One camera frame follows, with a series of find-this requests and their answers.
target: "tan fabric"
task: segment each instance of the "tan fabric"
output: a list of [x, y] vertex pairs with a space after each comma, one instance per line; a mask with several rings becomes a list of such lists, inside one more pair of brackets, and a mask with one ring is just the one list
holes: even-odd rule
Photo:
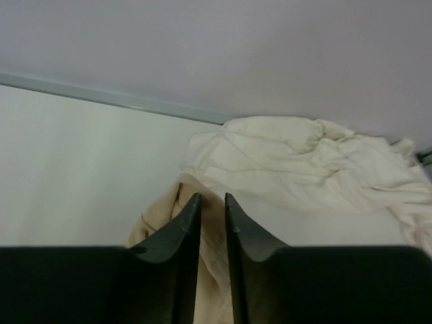
[[225, 236], [225, 205], [197, 179], [182, 174], [166, 194], [157, 199], [134, 226], [127, 246], [133, 246], [168, 223], [195, 193], [202, 196], [201, 241], [194, 323], [233, 323]]

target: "black object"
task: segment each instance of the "black object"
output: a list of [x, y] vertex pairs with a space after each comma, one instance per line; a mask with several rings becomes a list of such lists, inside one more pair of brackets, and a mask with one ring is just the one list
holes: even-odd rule
[[1, 248], [0, 323], [191, 324], [200, 223], [195, 194], [131, 249]]
[[231, 194], [225, 207], [235, 324], [432, 323], [432, 261], [423, 251], [292, 248]]

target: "gray wall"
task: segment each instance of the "gray wall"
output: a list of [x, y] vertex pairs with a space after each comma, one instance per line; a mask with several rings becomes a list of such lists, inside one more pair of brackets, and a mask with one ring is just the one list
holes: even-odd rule
[[5, 0], [0, 72], [432, 141], [430, 0]]

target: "wrinkled fabric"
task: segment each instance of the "wrinkled fabric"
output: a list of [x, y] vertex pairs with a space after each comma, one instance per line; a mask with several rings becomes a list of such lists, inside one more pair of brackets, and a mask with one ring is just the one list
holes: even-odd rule
[[194, 323], [233, 323], [230, 270], [225, 235], [225, 204], [214, 192], [188, 174], [181, 175], [134, 226], [126, 244], [148, 238], [179, 214], [190, 197], [201, 195], [201, 239]]
[[386, 207], [407, 243], [432, 254], [432, 186], [413, 150], [322, 119], [249, 117], [194, 135], [181, 167], [210, 188], [301, 211]]

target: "crumpled white cloth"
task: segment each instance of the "crumpled white cloth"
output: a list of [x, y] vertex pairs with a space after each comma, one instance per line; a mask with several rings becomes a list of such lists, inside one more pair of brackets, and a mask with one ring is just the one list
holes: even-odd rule
[[194, 135], [181, 168], [210, 188], [303, 211], [387, 207], [407, 243], [432, 254], [432, 185], [413, 150], [322, 119], [248, 117]]

